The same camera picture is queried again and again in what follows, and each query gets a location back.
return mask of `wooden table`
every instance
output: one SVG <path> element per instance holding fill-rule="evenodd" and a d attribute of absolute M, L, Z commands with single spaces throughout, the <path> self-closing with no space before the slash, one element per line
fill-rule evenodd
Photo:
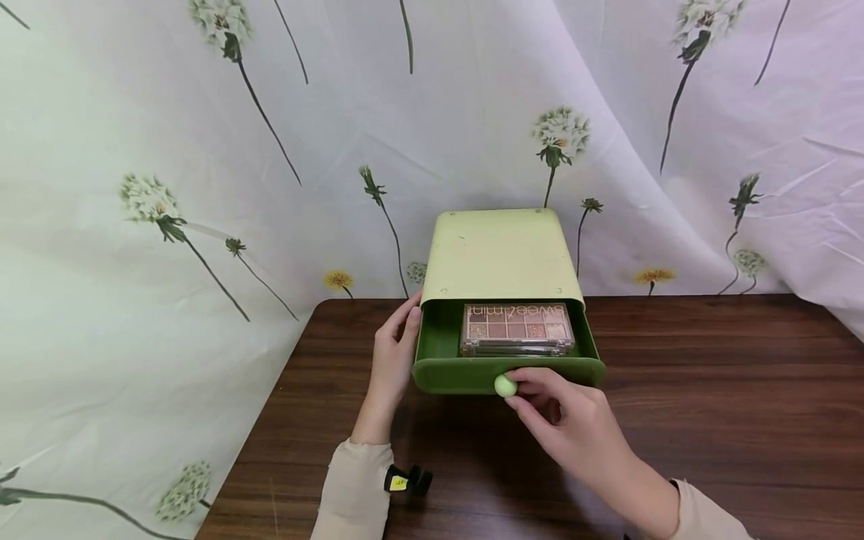
<path fill-rule="evenodd" d="M 309 538 L 398 304 L 315 310 L 199 539 Z M 827 311 L 787 295 L 615 297 L 589 298 L 588 319 L 621 427 L 660 473 L 763 540 L 864 538 L 864 346 Z M 435 480 L 426 499 L 393 498 L 386 538 L 620 538 L 496 397 L 412 387 L 394 450 Z"/>

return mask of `dandelion stem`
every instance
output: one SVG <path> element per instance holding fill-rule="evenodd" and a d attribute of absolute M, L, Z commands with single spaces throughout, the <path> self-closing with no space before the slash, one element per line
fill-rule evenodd
<path fill-rule="evenodd" d="M 405 37 L 408 38 L 408 73 L 414 73 L 414 40 L 411 38 L 411 25 L 408 24 L 408 14 L 405 13 L 405 0 L 399 0 L 402 8 L 402 21 L 405 23 Z"/>
<path fill-rule="evenodd" d="M 753 285 L 751 285 L 751 286 L 747 287 L 746 289 L 742 290 L 740 293 L 741 293 L 742 295 L 745 295 L 745 294 L 747 294 L 748 292 L 750 292 L 751 290 L 753 290 L 753 289 L 755 289 L 755 288 L 756 288 L 756 276 L 753 276 Z"/>
<path fill-rule="evenodd" d="M 543 199 L 543 208 L 549 205 L 549 193 L 552 191 L 552 181 L 555 179 L 555 169 L 556 167 L 552 167 L 552 172 L 549 175 L 549 185 L 546 187 L 546 198 Z"/>
<path fill-rule="evenodd" d="M 15 13 L 12 13 L 12 10 L 10 10 L 10 9 L 7 8 L 5 5 L 3 5 L 3 2 L 0 2 L 0 10 L 5 11 L 7 14 L 9 14 L 10 17 L 12 17 L 13 19 L 15 19 L 15 20 L 18 22 L 18 24 L 20 24 L 21 26 L 23 26 L 23 27 L 26 28 L 27 30 L 30 30 L 30 27 L 27 26 L 27 23 L 25 23 L 24 21 L 22 21 L 22 20 L 21 20 L 21 19 L 20 19 L 20 18 L 15 14 Z"/>
<path fill-rule="evenodd" d="M 768 56 L 765 58 L 765 65 L 762 66 L 762 71 L 759 72 L 759 78 L 753 83 L 756 86 L 762 82 L 762 76 L 765 75 L 765 70 L 768 69 L 768 63 L 771 61 L 771 55 L 774 54 L 774 45 L 777 44 L 777 36 L 780 35 L 780 28 L 783 27 L 783 20 L 786 18 L 786 11 L 789 11 L 789 4 L 792 0 L 786 0 L 786 5 L 783 8 L 783 15 L 780 16 L 780 21 L 777 23 L 777 29 L 774 30 L 774 39 L 771 40 L 771 48 L 768 49 Z"/>
<path fill-rule="evenodd" d="M 675 97 L 672 99 L 672 108 L 669 111 L 669 124 L 666 126 L 666 142 L 663 145 L 663 157 L 660 158 L 660 174 L 663 173 L 663 166 L 666 163 L 666 151 L 669 150 L 669 138 L 672 136 L 672 121 L 675 119 L 675 109 L 678 108 L 678 101 L 684 92 L 684 85 L 687 84 L 687 78 L 690 76 L 690 72 L 693 71 L 693 66 L 695 65 L 696 60 L 687 63 L 687 70 L 684 71 L 684 76 L 678 84 L 678 91 L 675 92 Z"/>
<path fill-rule="evenodd" d="M 732 244 L 732 238 L 735 238 L 736 236 L 738 236 L 738 229 L 737 228 L 735 229 L 735 232 L 732 233 L 732 236 L 729 237 L 729 240 L 726 241 L 726 257 L 728 257 L 729 260 L 732 261 L 732 265 L 735 267 L 735 279 L 733 279 L 729 285 L 724 287 L 722 291 L 717 293 L 718 296 L 722 295 L 727 290 L 729 290 L 729 287 L 732 287 L 733 285 L 735 285 L 735 282 L 738 281 L 738 277 L 740 276 L 740 273 L 738 271 L 738 264 L 735 263 L 735 260 L 732 258 L 732 255 L 729 254 L 729 245 Z"/>
<path fill-rule="evenodd" d="M 282 13 L 282 7 L 279 5 L 279 0 L 273 0 L 273 3 L 276 5 L 276 9 L 279 10 L 279 16 L 282 18 L 282 24 L 285 25 L 285 29 L 288 30 L 288 36 L 291 38 L 291 43 L 294 44 L 294 52 L 297 53 L 297 59 L 300 61 L 300 69 L 303 70 L 303 78 L 306 80 L 306 84 L 309 84 L 309 77 L 306 74 L 306 65 L 303 64 L 303 57 L 300 56 L 300 49 L 297 48 L 297 42 L 294 41 L 294 34 L 291 34 L 291 29 L 288 27 L 288 21 L 285 20 L 285 15 Z"/>
<path fill-rule="evenodd" d="M 582 249 L 582 224 L 585 223 L 585 218 L 588 216 L 588 209 L 582 213 L 582 219 L 579 220 L 579 232 L 576 233 L 576 277 L 579 277 L 579 261 L 581 259 Z"/>
<path fill-rule="evenodd" d="M 405 278 L 402 275 L 402 248 L 399 247 L 399 237 L 396 235 L 396 227 L 393 226 L 393 222 L 387 213 L 387 208 L 384 207 L 383 201 L 381 201 L 381 209 L 384 210 L 384 216 L 387 218 L 387 223 L 390 224 L 390 230 L 393 231 L 393 238 L 396 239 L 396 260 L 399 263 L 399 279 L 402 280 L 402 290 L 405 291 L 405 298 L 408 298 L 408 287 L 405 286 Z"/>
<path fill-rule="evenodd" d="M 273 129 L 273 125 L 270 123 L 270 120 L 267 118 L 267 115 L 264 113 L 264 109 L 261 107 L 261 103 L 258 101 L 258 96 L 255 93 L 255 89 L 252 88 L 252 83 L 249 81 L 249 77 L 246 75 L 246 69 L 243 67 L 243 59 L 239 58 L 237 60 L 237 65 L 240 66 L 240 73 L 243 75 L 243 81 L 246 83 L 246 88 L 249 89 L 249 94 L 252 96 L 252 101 L 255 102 L 255 106 L 258 108 L 258 112 L 261 113 L 261 118 L 264 119 L 264 122 L 267 124 L 267 127 L 270 128 L 270 133 L 273 134 L 273 137 L 276 139 L 276 142 L 279 144 L 279 149 L 282 151 L 282 155 L 285 156 L 285 161 L 288 162 L 288 166 L 291 167 L 291 172 L 294 173 L 294 177 L 297 179 L 297 183 L 301 186 L 303 182 L 300 181 L 300 176 L 297 174 L 297 169 L 294 168 L 294 163 L 288 158 L 288 152 L 285 151 L 285 147 L 282 146 L 282 141 L 279 139 L 279 136 L 276 134 L 276 130 Z"/>
<path fill-rule="evenodd" d="M 152 537 L 161 538 L 162 540 L 186 540 L 185 538 L 170 537 L 168 535 L 159 534 L 154 530 L 150 530 L 144 525 L 142 525 L 141 522 L 139 522 L 137 519 L 129 515 L 129 513 L 127 513 L 126 511 L 102 499 L 95 499 L 94 497 L 83 497 L 81 495 L 69 495 L 67 493 L 35 492 L 29 489 L 18 489 L 17 487 L 4 487 L 2 489 L 2 492 L 6 495 L 19 497 L 21 499 L 65 500 L 72 503 L 101 506 L 117 514 L 119 517 L 135 525 L 139 530 L 146 532 Z"/>
<path fill-rule="evenodd" d="M 198 259 L 201 261 L 201 263 L 204 264 L 204 268 L 206 268 L 207 271 L 210 272 L 210 276 L 212 276 L 213 279 L 216 280 L 216 283 L 219 285 L 219 288 L 222 289 L 222 292 L 224 292 L 225 295 L 226 295 L 228 298 L 230 298 L 232 302 L 234 302 L 234 307 L 237 308 L 237 310 L 240 312 L 241 315 L 243 315 L 243 318 L 246 319 L 246 322 L 250 322 L 250 321 L 249 321 L 249 316 L 246 314 L 246 312 L 243 310 L 243 308 L 240 307 L 240 304 L 238 304 L 237 301 L 234 300 L 234 297 L 231 296 L 231 293 L 228 292 L 228 289 L 225 288 L 225 285 L 223 285 L 222 282 L 219 280 L 219 278 L 216 277 L 216 274 L 214 274 L 214 273 L 213 273 L 213 270 L 210 269 L 210 265 L 207 264 L 207 261 L 204 260 L 204 258 L 203 258 L 203 257 L 201 256 L 201 254 L 198 252 L 198 250 L 195 249 L 195 246 L 192 244 L 192 242 L 189 241 L 189 237 L 188 237 L 188 236 L 186 236 L 186 240 L 185 240 L 185 241 L 186 241 L 186 244 L 189 246 L 189 248 L 192 249 L 192 251 L 193 251 L 193 252 L 195 253 L 195 255 L 198 257 Z"/>
<path fill-rule="evenodd" d="M 295 315 L 294 312 L 291 311 L 291 308 L 288 307 L 288 304 L 286 304 L 285 301 L 280 298 L 278 294 L 276 294 L 276 291 L 271 289 L 270 286 L 265 283 L 263 279 L 258 277 L 258 274 L 256 274 L 252 267 L 246 262 L 246 259 L 244 259 L 242 255 L 240 255 L 239 251 L 237 253 L 237 258 L 240 259 L 240 262 L 243 263 L 243 266 L 246 267 L 246 269 L 255 277 L 255 279 L 257 279 L 264 287 L 266 287 L 267 290 L 270 291 L 270 293 L 275 296 L 276 299 L 281 302 L 283 306 L 285 306 L 285 309 L 287 309 L 288 313 L 290 313 L 291 316 L 294 317 L 295 321 L 299 321 L 300 319 L 297 319 L 297 315 Z"/>

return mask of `dandelion print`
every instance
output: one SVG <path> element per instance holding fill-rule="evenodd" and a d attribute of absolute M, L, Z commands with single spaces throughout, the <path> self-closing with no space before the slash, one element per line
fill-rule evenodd
<path fill-rule="evenodd" d="M 306 74 L 306 65 L 303 64 L 303 57 L 300 56 L 300 49 L 297 48 L 297 42 L 294 41 L 294 34 L 291 33 L 291 28 L 288 26 L 288 21 L 285 20 L 285 14 L 282 13 L 282 6 L 279 5 L 279 0 L 273 0 L 273 3 L 276 5 L 276 9 L 279 11 L 279 16 L 282 18 L 282 24 L 285 25 L 285 30 L 288 31 L 288 37 L 291 38 L 291 43 L 294 45 L 294 52 L 297 53 L 297 59 L 300 61 L 300 69 L 303 70 L 303 78 L 306 80 L 306 84 L 309 84 L 309 76 Z"/>
<path fill-rule="evenodd" d="M 190 515 L 198 505 L 210 508 L 204 498 L 210 491 L 210 465 L 199 461 L 186 465 L 180 478 L 159 499 L 156 517 L 163 522 L 173 523 Z"/>
<path fill-rule="evenodd" d="M 663 157 L 660 158 L 660 174 L 666 163 L 666 151 L 669 149 L 669 139 L 672 135 L 672 122 L 675 119 L 675 110 L 678 101 L 684 92 L 687 78 L 693 71 L 693 66 L 702 58 L 705 49 L 708 48 L 717 36 L 725 35 L 731 30 L 744 9 L 745 0 L 684 0 L 678 10 L 678 20 L 673 42 L 681 46 L 681 54 L 678 55 L 687 69 L 678 90 L 672 99 L 672 107 L 669 112 L 669 123 L 666 126 L 666 142 L 663 145 Z"/>
<path fill-rule="evenodd" d="M 582 219 L 579 220 L 579 232 L 576 234 L 576 277 L 579 277 L 579 262 L 582 253 L 582 224 L 585 223 L 585 218 L 589 212 L 603 212 L 603 205 L 594 197 L 582 199 L 582 208 L 585 208 L 585 211 L 582 212 Z"/>
<path fill-rule="evenodd" d="M 753 83 L 753 86 L 762 82 L 762 77 L 765 75 L 766 69 L 768 69 L 768 63 L 771 62 L 771 56 L 774 54 L 774 46 L 777 44 L 777 36 L 780 35 L 780 29 L 783 28 L 783 21 L 786 19 L 786 12 L 789 11 L 789 4 L 791 3 L 792 0 L 786 0 L 786 5 L 783 7 L 783 13 L 780 14 L 780 20 L 777 23 L 777 29 L 774 30 L 774 39 L 771 40 L 771 48 L 768 49 L 768 56 L 765 58 L 765 65 L 762 66 L 762 71 L 759 72 L 759 77 L 756 79 L 756 82 Z"/>
<path fill-rule="evenodd" d="M 745 295 L 756 288 L 756 276 L 768 265 L 768 263 L 759 253 L 750 250 L 737 250 L 733 260 L 735 266 L 740 268 L 741 271 L 744 272 L 745 276 L 753 280 L 753 284 L 750 285 L 750 287 L 740 292 L 740 294 Z"/>
<path fill-rule="evenodd" d="M 658 283 L 668 282 L 672 279 L 675 279 L 675 271 L 672 268 L 643 268 L 633 276 L 634 282 L 648 285 L 648 296 L 651 296 Z"/>
<path fill-rule="evenodd" d="M 735 268 L 735 277 L 733 280 L 723 288 L 722 291 L 717 293 L 717 295 L 722 295 L 730 287 L 735 285 L 735 282 L 738 281 L 738 277 L 740 276 L 739 266 L 735 262 L 732 254 L 729 253 L 729 245 L 732 244 L 732 240 L 738 236 L 738 227 L 741 225 L 741 220 L 744 219 L 744 212 L 747 210 L 747 207 L 750 205 L 758 205 L 759 201 L 757 200 L 761 197 L 761 194 L 755 194 L 753 189 L 756 187 L 756 182 L 759 181 L 759 173 L 754 173 L 752 175 L 747 175 L 741 182 L 738 184 L 738 196 L 729 199 L 729 204 L 732 205 L 732 212 L 735 216 L 735 230 L 732 231 L 732 235 L 729 236 L 729 239 L 726 241 L 726 256 L 729 257 L 729 260 L 732 261 L 732 265 Z"/>
<path fill-rule="evenodd" d="M 125 520 L 129 524 L 134 525 L 141 532 L 149 534 L 153 538 L 161 538 L 162 540 L 186 540 L 185 538 L 171 537 L 169 535 L 160 534 L 155 530 L 148 529 L 140 521 L 133 518 L 127 511 L 123 510 L 119 506 L 109 503 L 106 500 L 96 499 L 94 497 L 87 497 L 85 495 L 72 495 L 69 493 L 56 492 L 38 492 L 32 489 L 7 486 L 6 482 L 14 480 L 15 477 L 18 475 L 18 471 L 18 468 L 14 468 L 4 474 L 2 477 L 0 477 L 0 506 L 20 505 L 25 500 L 54 500 L 78 503 L 80 505 L 99 506 L 101 508 L 105 508 L 107 511 L 110 511 L 111 513 Z"/>
<path fill-rule="evenodd" d="M 557 109 L 549 109 L 535 122 L 531 136 L 543 145 L 543 149 L 537 155 L 551 169 L 543 208 L 549 205 L 549 194 L 552 191 L 555 171 L 562 163 L 572 165 L 573 160 L 585 152 L 590 133 L 588 119 L 574 113 L 572 107 L 564 105 Z"/>
<path fill-rule="evenodd" d="M 399 246 L 399 237 L 396 234 L 396 227 L 393 226 L 393 221 L 387 213 L 386 206 L 384 206 L 384 199 L 381 198 L 381 196 L 387 194 L 387 192 L 382 191 L 381 188 L 384 186 L 375 185 L 375 181 L 372 179 L 372 171 L 369 170 L 368 165 L 362 165 L 359 172 L 360 176 L 363 177 L 363 181 L 366 183 L 364 191 L 367 192 L 372 197 L 372 200 L 381 207 L 384 216 L 387 218 L 387 223 L 390 225 L 390 230 L 393 231 L 393 238 L 396 240 L 396 260 L 399 265 L 399 279 L 402 280 L 402 290 L 405 292 L 405 298 L 408 298 L 408 287 L 405 286 L 405 278 L 402 275 L 402 248 Z"/>
<path fill-rule="evenodd" d="M 17 16 L 15 13 L 12 12 L 12 10 L 10 10 L 10 9 L 7 8 L 5 5 L 3 5 L 3 2 L 0 2 L 0 10 L 5 11 L 6 14 L 9 15 L 10 17 L 12 17 L 13 19 L 15 19 L 15 21 L 16 21 L 18 24 L 20 24 L 21 26 L 23 26 L 23 27 L 26 28 L 27 30 L 30 30 L 30 27 L 27 26 L 27 23 L 25 23 L 24 21 L 22 21 L 20 18 L 18 18 L 18 16 Z"/>
<path fill-rule="evenodd" d="M 177 199 L 171 194 L 167 187 L 163 186 L 159 179 L 155 176 L 128 174 L 124 176 L 123 182 L 120 184 L 120 200 L 126 206 L 126 211 L 129 213 L 129 221 L 139 223 L 155 223 L 159 226 L 162 232 L 163 242 L 180 242 L 189 246 L 189 249 L 195 256 L 204 264 L 207 272 L 213 280 L 222 289 L 222 292 L 233 302 L 237 311 L 243 315 L 246 321 L 249 321 L 249 316 L 240 304 L 234 300 L 225 285 L 216 277 L 210 265 L 201 256 L 195 245 L 186 236 L 186 233 L 180 228 L 186 224 L 186 220 L 180 215 L 180 209 L 177 207 Z"/>
<path fill-rule="evenodd" d="M 330 270 L 327 274 L 324 274 L 324 277 L 321 279 L 326 286 L 333 290 L 342 289 L 348 293 L 348 296 L 351 299 L 354 299 L 354 295 L 351 294 L 351 287 L 354 286 L 354 278 L 351 277 L 351 274 L 344 270 Z"/>
<path fill-rule="evenodd" d="M 405 0 L 399 0 L 399 7 L 402 8 L 402 22 L 405 24 L 405 37 L 408 38 L 408 73 L 414 74 L 414 40 L 411 38 L 408 13 L 405 12 Z"/>
<path fill-rule="evenodd" d="M 408 281 L 417 285 L 423 285 L 423 282 L 426 280 L 426 263 L 415 261 L 409 264 L 405 274 L 408 276 Z"/>
<path fill-rule="evenodd" d="M 258 101 L 258 96 L 252 83 L 249 81 L 249 76 L 246 74 L 246 68 L 243 64 L 243 52 L 241 48 L 248 41 L 252 34 L 252 29 L 249 24 L 249 17 L 246 15 L 246 8 L 240 0 L 189 0 L 189 14 L 192 16 L 195 24 L 204 35 L 207 43 L 213 45 L 222 51 L 222 55 L 237 64 L 240 68 L 240 74 L 243 76 L 243 81 L 252 101 L 261 113 L 261 118 L 270 129 L 270 133 L 276 139 L 285 161 L 291 167 L 291 172 L 297 179 L 297 183 L 303 185 L 300 181 L 300 176 L 294 168 L 294 163 L 288 158 L 288 152 L 282 144 L 282 140 L 273 129 L 273 125 L 267 118 L 264 108 Z"/>
<path fill-rule="evenodd" d="M 249 263 L 246 262 L 246 259 L 243 258 L 243 254 L 240 252 L 245 250 L 246 246 L 243 244 L 243 242 L 240 241 L 240 238 L 227 239 L 225 241 L 225 247 L 228 248 L 228 251 L 230 251 L 234 257 L 240 259 L 240 262 L 243 263 L 243 266 L 246 267 L 246 269 L 255 277 L 255 279 L 257 279 L 264 287 L 267 288 L 268 291 L 270 291 L 270 293 L 273 296 L 276 297 L 276 299 L 285 307 L 285 309 L 288 310 L 288 313 L 290 313 L 291 316 L 294 317 L 295 321 L 300 320 L 300 319 L 297 319 L 297 315 L 295 315 L 294 312 L 291 311 L 291 308 L 288 307 L 288 304 L 286 304 L 285 301 L 282 298 L 280 298 L 278 294 L 276 294 L 275 290 L 270 288 L 270 285 L 268 285 L 267 283 L 264 282 L 263 279 L 258 277 L 258 274 L 255 273 L 255 271 L 252 269 L 252 267 L 249 265 Z"/>

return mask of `yellow dandelion flower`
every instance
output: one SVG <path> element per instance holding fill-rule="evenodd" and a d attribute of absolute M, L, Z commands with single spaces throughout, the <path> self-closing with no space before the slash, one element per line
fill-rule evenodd
<path fill-rule="evenodd" d="M 675 279 L 675 271 L 672 268 L 648 267 L 636 272 L 633 281 L 642 285 L 648 285 L 648 296 L 654 292 L 654 286 L 658 283 L 668 282 Z"/>
<path fill-rule="evenodd" d="M 351 274 L 348 272 L 344 270 L 330 270 L 327 274 L 324 274 L 324 277 L 321 280 L 330 289 L 342 289 L 347 292 L 349 296 L 354 298 L 354 295 L 352 295 L 351 291 L 348 289 L 349 287 L 354 286 L 354 278 L 351 277 Z"/>

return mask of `eyeshadow palette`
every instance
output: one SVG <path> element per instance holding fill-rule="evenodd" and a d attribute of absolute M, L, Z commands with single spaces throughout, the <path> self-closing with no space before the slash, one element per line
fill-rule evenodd
<path fill-rule="evenodd" d="M 465 305 L 462 356 L 564 356 L 573 345 L 561 302 Z"/>

